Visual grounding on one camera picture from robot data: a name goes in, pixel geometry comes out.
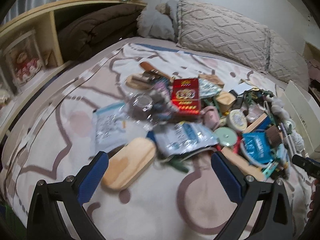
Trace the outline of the left textured beige pillow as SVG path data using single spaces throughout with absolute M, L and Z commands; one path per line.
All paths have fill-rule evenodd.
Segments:
M 269 64 L 267 26 L 227 8 L 192 0 L 177 5 L 177 45 L 219 54 L 258 72 Z

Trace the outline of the blue wet wipe packet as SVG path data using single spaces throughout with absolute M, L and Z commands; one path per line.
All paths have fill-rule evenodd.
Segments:
M 264 168 L 274 161 L 265 132 L 243 133 L 240 149 L 244 157 L 257 167 Z

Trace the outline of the wooden bedside shelf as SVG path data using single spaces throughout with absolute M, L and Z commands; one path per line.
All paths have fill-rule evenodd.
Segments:
M 1 26 L 1 86 L 10 98 L 1 109 L 1 138 L 9 135 L 29 100 L 69 66 L 57 29 L 123 0 L 61 0 L 24 12 Z

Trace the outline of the green toothpaste tube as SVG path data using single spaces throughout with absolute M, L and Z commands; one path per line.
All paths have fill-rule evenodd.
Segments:
M 265 180 L 270 178 L 270 176 L 276 170 L 278 165 L 279 165 L 279 162 L 274 160 L 267 165 L 267 168 L 263 168 L 262 173 L 264 175 Z

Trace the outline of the textured beige pillow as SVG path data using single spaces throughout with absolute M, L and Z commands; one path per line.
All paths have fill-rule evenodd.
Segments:
M 258 72 L 269 64 L 267 26 L 227 8 L 192 0 L 177 5 L 177 45 L 219 54 Z
M 293 81 L 305 90 L 308 89 L 310 84 L 308 65 L 304 57 L 297 53 L 274 30 L 270 30 L 267 72 L 285 83 Z

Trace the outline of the round cream tin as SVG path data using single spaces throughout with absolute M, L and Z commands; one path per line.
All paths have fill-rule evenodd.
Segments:
M 231 110 L 227 115 L 227 126 L 237 133 L 243 132 L 247 128 L 247 119 L 239 109 Z

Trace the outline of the patterned white pink blanket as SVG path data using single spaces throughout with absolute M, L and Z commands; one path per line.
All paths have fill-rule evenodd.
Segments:
M 151 38 L 128 38 L 74 66 L 49 85 L 5 143 L 1 196 L 23 224 L 36 183 L 62 181 L 95 156 L 92 114 L 124 101 L 126 78 L 147 61 L 176 78 L 215 74 L 230 90 L 242 80 L 280 95 L 286 84 L 223 57 Z M 213 239 L 236 204 L 228 199 L 204 152 L 184 173 L 158 159 L 127 189 L 99 185 L 85 210 L 106 239 Z

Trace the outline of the framed doll display box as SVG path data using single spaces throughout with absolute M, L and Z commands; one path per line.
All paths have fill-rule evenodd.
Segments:
M 36 40 L 36 30 L 20 31 L 1 45 L 1 83 L 11 95 L 17 95 L 44 67 Z

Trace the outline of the right textured beige pillow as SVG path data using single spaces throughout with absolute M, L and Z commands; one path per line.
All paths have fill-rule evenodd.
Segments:
M 274 30 L 270 30 L 267 72 L 285 83 L 293 81 L 305 90 L 308 89 L 310 84 L 308 65 L 304 57 L 297 53 Z

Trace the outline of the brown folded blanket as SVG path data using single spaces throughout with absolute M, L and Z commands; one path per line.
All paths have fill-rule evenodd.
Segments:
M 116 4 L 86 14 L 57 33 L 64 61 L 84 62 L 105 48 L 137 35 L 137 18 L 144 7 Z

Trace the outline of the green hair clip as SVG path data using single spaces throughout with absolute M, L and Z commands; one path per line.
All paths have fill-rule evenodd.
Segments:
M 169 166 L 174 168 L 177 171 L 183 172 L 183 173 L 188 173 L 189 168 L 187 168 L 181 161 L 176 160 L 176 159 L 171 159 L 167 162 Z

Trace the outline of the red cigarette pack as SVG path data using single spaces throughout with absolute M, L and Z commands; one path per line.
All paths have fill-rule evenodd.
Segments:
M 201 99 L 198 78 L 175 79 L 171 102 L 177 107 L 179 115 L 199 115 Z

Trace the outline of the long wooden block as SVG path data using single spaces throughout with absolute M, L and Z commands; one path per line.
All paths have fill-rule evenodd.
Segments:
M 224 147 L 221 152 L 235 166 L 237 166 L 244 175 L 252 175 L 258 181 L 265 181 L 265 176 L 261 169 L 251 165 L 246 159 L 231 151 L 230 148 Z

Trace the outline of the brown tape roll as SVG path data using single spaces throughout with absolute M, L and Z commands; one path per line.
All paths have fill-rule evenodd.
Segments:
M 147 94 L 134 95 L 127 104 L 128 115 L 136 120 L 148 120 L 153 108 L 153 99 Z

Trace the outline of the white blue medicine sachet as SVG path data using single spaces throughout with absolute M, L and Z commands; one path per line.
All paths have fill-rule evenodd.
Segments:
M 194 122 L 157 125 L 153 128 L 152 135 L 165 157 L 188 154 L 219 143 L 211 129 Z

